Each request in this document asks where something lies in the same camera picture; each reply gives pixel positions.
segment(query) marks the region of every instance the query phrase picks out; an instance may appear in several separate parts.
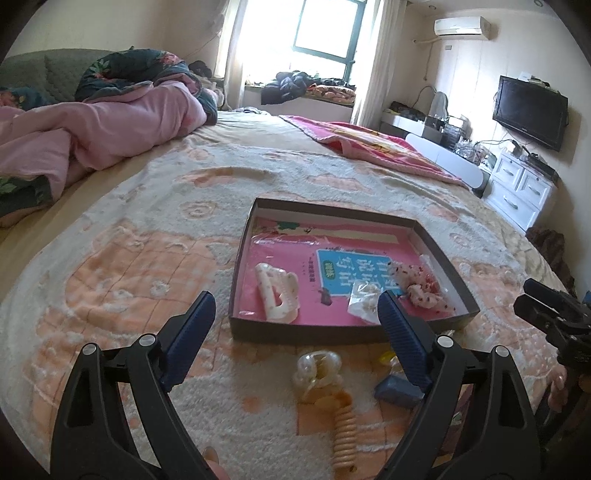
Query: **beige coil cord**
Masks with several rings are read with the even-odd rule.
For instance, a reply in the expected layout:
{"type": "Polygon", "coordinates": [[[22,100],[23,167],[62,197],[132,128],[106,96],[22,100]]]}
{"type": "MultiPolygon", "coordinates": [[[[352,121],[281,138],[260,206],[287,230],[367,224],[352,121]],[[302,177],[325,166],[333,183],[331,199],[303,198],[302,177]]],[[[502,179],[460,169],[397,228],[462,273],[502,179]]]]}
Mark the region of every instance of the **beige coil cord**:
{"type": "Polygon", "coordinates": [[[335,397],[339,408],[335,411],[333,467],[335,470],[352,469],[357,457],[357,419],[353,411],[353,399],[346,392],[340,392],[335,397]]]}

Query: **silver screw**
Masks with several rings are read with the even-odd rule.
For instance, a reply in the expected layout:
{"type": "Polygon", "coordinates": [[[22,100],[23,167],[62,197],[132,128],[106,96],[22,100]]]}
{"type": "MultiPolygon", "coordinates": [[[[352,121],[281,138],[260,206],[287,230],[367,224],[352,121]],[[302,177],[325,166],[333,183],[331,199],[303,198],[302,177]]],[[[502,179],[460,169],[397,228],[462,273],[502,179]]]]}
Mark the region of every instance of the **silver screw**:
{"type": "Polygon", "coordinates": [[[156,337],[149,333],[148,335],[144,335],[142,338],[139,339],[139,344],[141,346],[150,346],[153,345],[156,341],[156,337]]]}
{"type": "Polygon", "coordinates": [[[82,349],[82,353],[85,355],[92,355],[96,352],[96,345],[94,343],[87,343],[82,349]]]}
{"type": "Polygon", "coordinates": [[[446,335],[441,335],[437,339],[437,343],[443,348],[451,348],[453,346],[453,340],[446,335]]]}
{"type": "Polygon", "coordinates": [[[495,352],[498,356],[509,356],[509,350],[507,350],[507,348],[502,345],[499,345],[497,348],[495,348],[495,352]]]}

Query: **brown garment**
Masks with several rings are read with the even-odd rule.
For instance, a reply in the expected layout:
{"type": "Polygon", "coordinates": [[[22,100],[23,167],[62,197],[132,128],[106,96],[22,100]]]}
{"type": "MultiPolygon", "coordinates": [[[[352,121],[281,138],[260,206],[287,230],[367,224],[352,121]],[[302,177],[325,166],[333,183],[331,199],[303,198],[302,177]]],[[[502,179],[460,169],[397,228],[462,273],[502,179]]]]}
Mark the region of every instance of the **brown garment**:
{"type": "Polygon", "coordinates": [[[570,274],[569,266],[563,259],[564,235],[555,230],[533,226],[527,229],[525,237],[548,262],[552,271],[566,287],[566,290],[576,298],[574,278],[570,274]]]}

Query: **window frame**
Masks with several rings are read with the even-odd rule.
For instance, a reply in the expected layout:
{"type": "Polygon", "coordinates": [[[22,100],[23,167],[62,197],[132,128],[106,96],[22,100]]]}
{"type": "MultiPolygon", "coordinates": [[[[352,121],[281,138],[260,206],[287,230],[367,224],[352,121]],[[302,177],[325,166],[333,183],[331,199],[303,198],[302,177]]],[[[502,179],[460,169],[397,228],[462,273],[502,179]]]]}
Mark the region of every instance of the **window frame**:
{"type": "Polygon", "coordinates": [[[300,25],[301,19],[304,16],[304,9],[306,8],[306,2],[308,0],[304,0],[301,11],[300,11],[300,18],[298,19],[297,29],[295,31],[294,42],[291,47],[292,51],[298,53],[305,53],[307,55],[311,55],[313,57],[319,57],[321,59],[332,60],[338,63],[342,63],[345,65],[345,72],[343,73],[343,80],[345,82],[349,82],[351,78],[351,70],[353,69],[353,64],[355,63],[355,51],[357,50],[357,43],[359,41],[359,34],[361,33],[361,23],[363,21],[363,14],[365,13],[365,5],[367,4],[366,0],[347,0],[354,4],[357,4],[357,13],[355,15],[355,21],[353,22],[353,28],[351,30],[351,38],[349,39],[349,48],[347,50],[346,57],[339,57],[338,55],[333,55],[330,53],[326,53],[320,50],[313,50],[310,48],[298,47],[296,45],[297,37],[300,33],[300,25]]]}

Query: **white wall-mounted air conditioner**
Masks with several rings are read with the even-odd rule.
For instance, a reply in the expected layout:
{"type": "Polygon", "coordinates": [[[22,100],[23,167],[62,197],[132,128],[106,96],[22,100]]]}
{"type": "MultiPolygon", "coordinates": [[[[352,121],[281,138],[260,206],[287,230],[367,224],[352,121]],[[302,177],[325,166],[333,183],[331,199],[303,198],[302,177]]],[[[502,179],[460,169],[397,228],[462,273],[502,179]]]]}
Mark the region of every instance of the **white wall-mounted air conditioner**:
{"type": "Polygon", "coordinates": [[[491,39],[491,23],[483,17],[442,18],[435,20],[435,35],[444,38],[491,39]]]}

